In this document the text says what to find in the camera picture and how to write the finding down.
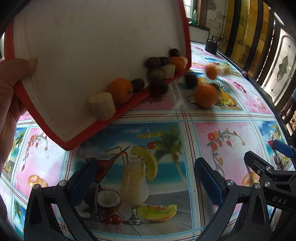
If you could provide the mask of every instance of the metal screw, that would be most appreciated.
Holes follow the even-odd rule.
[[[255,186],[255,188],[257,188],[257,189],[260,189],[260,188],[261,188],[261,185],[260,185],[259,183],[255,183],[254,186]]]
[[[33,189],[34,190],[37,190],[39,188],[39,184],[35,184],[34,186],[33,186]]]
[[[62,181],[59,182],[59,185],[61,187],[64,187],[66,184],[67,184],[67,181],[66,180],[62,180]]]
[[[227,183],[228,186],[233,186],[234,185],[233,180],[227,180],[226,183]]]

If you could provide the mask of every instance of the wall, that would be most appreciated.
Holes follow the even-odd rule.
[[[225,29],[225,23],[226,23],[228,0],[208,0],[207,20],[206,20],[205,26],[211,30],[210,37],[214,35],[214,39],[215,37],[219,38],[221,34],[224,9],[225,9],[225,1],[226,1],[226,10],[225,10],[225,20],[224,20],[223,31]]]

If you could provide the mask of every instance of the human hand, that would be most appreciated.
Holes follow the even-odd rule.
[[[26,112],[26,107],[13,92],[13,86],[30,76],[37,65],[36,58],[0,62],[0,174],[13,145],[17,121]]]

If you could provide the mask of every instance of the orange fruit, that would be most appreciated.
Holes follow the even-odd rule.
[[[210,108],[217,103],[219,93],[213,85],[207,82],[201,82],[198,83],[194,96],[198,105],[204,108]]]
[[[217,78],[217,70],[214,64],[208,64],[205,67],[205,73],[211,80],[215,80]]]
[[[186,68],[185,61],[180,57],[170,57],[168,63],[176,66],[175,72],[177,74],[181,74]]]
[[[110,83],[107,92],[112,95],[114,104],[121,105],[132,97],[133,85],[126,79],[118,78]]]

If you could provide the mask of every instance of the red cherry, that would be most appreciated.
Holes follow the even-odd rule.
[[[147,148],[148,149],[153,149],[153,148],[155,148],[156,147],[156,143],[155,142],[149,142],[148,144],[147,144]]]
[[[122,219],[121,219],[121,217],[119,217],[119,215],[113,214],[111,217],[113,218],[114,224],[121,224],[122,223]]]
[[[113,218],[111,215],[109,214],[106,214],[103,218],[104,222],[107,223],[107,224],[111,224],[113,222]]]

